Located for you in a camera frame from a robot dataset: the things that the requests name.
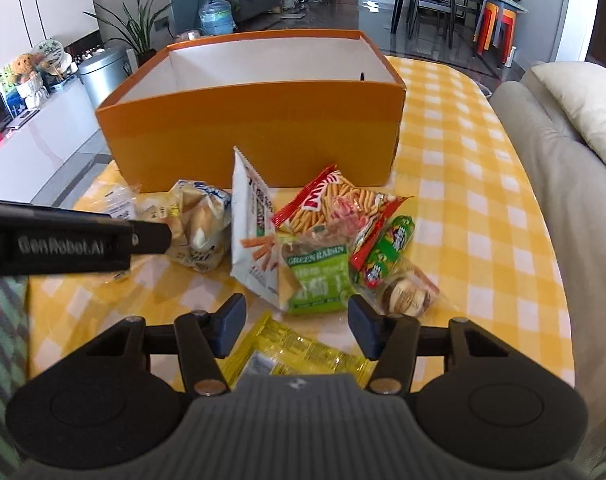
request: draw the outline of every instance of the round black pad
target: round black pad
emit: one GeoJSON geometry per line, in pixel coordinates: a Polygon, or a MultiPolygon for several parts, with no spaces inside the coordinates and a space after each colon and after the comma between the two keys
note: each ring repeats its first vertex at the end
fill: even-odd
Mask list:
{"type": "Polygon", "coordinates": [[[62,361],[17,391],[8,431],[30,458],[68,469],[127,462],[177,427],[183,402],[161,379],[118,358],[62,361]]]}
{"type": "Polygon", "coordinates": [[[475,358],[426,384],[416,420],[465,462],[532,470],[571,458],[587,411],[579,395],[543,368],[513,358],[475,358]]]}

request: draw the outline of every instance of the snack bag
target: snack bag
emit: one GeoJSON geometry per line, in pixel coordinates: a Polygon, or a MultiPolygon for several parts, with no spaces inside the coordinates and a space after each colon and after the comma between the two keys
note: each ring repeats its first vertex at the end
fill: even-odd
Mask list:
{"type": "Polygon", "coordinates": [[[181,202],[177,195],[169,191],[139,194],[136,209],[142,221],[167,224],[172,232],[172,245],[186,245],[187,238],[181,224],[181,202]]]}
{"type": "Polygon", "coordinates": [[[419,317],[439,298],[446,301],[422,270],[405,258],[375,289],[375,304],[386,314],[419,317]]]}
{"type": "Polygon", "coordinates": [[[352,295],[349,255],[359,225],[354,216],[346,217],[282,244],[283,260],[299,282],[283,310],[311,314],[347,309],[352,295]]]}
{"type": "Polygon", "coordinates": [[[269,190],[236,146],[234,157],[230,274],[264,300],[279,306],[279,258],[269,190]]]}
{"type": "Polygon", "coordinates": [[[376,363],[304,337],[273,320],[270,312],[266,311],[243,337],[238,348],[219,365],[230,387],[245,374],[342,373],[354,375],[356,382],[363,387],[376,363]]]}
{"type": "Polygon", "coordinates": [[[374,244],[359,273],[359,280],[368,288],[376,288],[387,277],[414,234],[411,216],[394,218],[385,234],[374,244]]]}
{"type": "Polygon", "coordinates": [[[136,220],[138,215],[134,203],[138,189],[138,187],[115,186],[104,197],[94,202],[91,208],[112,218],[136,220]]]}
{"type": "Polygon", "coordinates": [[[177,181],[170,193],[178,199],[183,237],[167,254],[199,272],[215,269],[230,245],[230,194],[195,180],[177,181]]]}
{"type": "Polygon", "coordinates": [[[376,241],[385,221],[404,200],[404,197],[354,187],[333,164],[280,209],[272,221],[277,229],[296,235],[333,219],[357,215],[362,226],[355,237],[350,262],[360,270],[371,246],[367,250],[362,248],[371,238],[372,243],[376,241]]]}

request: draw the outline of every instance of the red stool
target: red stool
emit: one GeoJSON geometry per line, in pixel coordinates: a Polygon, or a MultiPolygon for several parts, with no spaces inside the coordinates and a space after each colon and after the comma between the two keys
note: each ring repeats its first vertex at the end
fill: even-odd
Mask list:
{"type": "MultiPolygon", "coordinates": [[[[494,33],[494,22],[496,21],[497,15],[498,7],[494,4],[488,3],[482,16],[483,22],[481,24],[481,30],[478,37],[474,38],[476,40],[476,52],[479,56],[483,54],[484,50],[488,50],[490,48],[494,33]]],[[[504,30],[501,49],[503,64],[507,62],[510,52],[512,51],[515,22],[516,13],[512,12],[511,10],[504,9],[500,20],[500,25],[497,24],[497,27],[504,30]]]]}

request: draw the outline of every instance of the plant pot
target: plant pot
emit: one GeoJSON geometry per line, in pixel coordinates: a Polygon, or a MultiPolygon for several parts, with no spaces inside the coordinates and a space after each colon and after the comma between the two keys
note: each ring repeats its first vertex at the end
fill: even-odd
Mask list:
{"type": "Polygon", "coordinates": [[[146,61],[152,59],[156,53],[157,51],[151,48],[149,51],[144,52],[143,54],[137,54],[137,61],[139,62],[139,66],[142,66],[146,61]]]}

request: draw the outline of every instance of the green plant leaves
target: green plant leaves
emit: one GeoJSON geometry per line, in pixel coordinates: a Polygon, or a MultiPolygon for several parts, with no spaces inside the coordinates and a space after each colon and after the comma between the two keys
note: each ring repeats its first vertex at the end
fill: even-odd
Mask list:
{"type": "Polygon", "coordinates": [[[131,46],[136,54],[145,54],[147,51],[152,49],[150,34],[152,33],[152,27],[154,26],[155,20],[166,10],[168,10],[172,6],[172,2],[163,6],[161,9],[157,10],[154,14],[152,13],[152,5],[155,0],[148,0],[144,4],[141,4],[141,0],[137,0],[137,9],[133,14],[130,12],[128,7],[122,2],[123,14],[125,16],[125,20],[120,18],[115,12],[106,7],[102,6],[94,2],[94,5],[99,9],[107,12],[111,16],[113,16],[116,21],[112,22],[106,18],[101,18],[92,12],[85,12],[88,16],[92,16],[99,22],[105,23],[106,25],[110,25],[118,30],[123,38],[110,38],[110,39],[123,39],[126,43],[131,46]]]}

